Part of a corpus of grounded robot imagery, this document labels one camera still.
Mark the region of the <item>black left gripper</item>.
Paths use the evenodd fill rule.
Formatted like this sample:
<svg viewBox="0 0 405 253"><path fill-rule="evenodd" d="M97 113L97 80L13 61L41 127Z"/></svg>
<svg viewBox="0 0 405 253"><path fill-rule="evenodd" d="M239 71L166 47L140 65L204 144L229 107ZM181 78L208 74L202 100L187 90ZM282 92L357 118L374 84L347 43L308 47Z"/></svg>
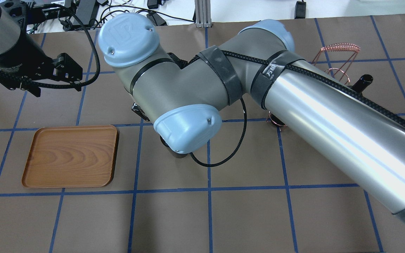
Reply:
<svg viewBox="0 0 405 253"><path fill-rule="evenodd" d="M67 53L52 59L28 35L21 35L17 42L0 39L0 71L33 81L56 77L77 82L83 77L82 67Z"/></svg>

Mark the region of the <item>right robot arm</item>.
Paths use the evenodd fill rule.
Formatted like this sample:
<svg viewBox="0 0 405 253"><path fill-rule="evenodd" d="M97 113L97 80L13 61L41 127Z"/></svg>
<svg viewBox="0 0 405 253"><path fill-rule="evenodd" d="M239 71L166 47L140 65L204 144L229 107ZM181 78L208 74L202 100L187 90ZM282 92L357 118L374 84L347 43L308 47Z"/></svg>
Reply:
<svg viewBox="0 0 405 253"><path fill-rule="evenodd" d="M109 20L98 43L140 115L175 153L206 144L221 127L220 111L247 93L405 223L405 120L294 53L281 22L246 27L186 67L138 13Z"/></svg>

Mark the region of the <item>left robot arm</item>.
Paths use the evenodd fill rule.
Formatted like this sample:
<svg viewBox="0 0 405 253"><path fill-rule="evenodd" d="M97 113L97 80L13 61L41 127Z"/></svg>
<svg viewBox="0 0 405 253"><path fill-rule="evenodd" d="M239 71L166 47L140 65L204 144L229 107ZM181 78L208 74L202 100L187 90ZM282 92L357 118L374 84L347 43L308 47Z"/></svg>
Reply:
<svg viewBox="0 0 405 253"><path fill-rule="evenodd" d="M0 71L27 80L54 80L73 84L82 80L83 69L67 53L48 57L27 34L27 25L45 21L44 12L32 2L0 3Z"/></svg>

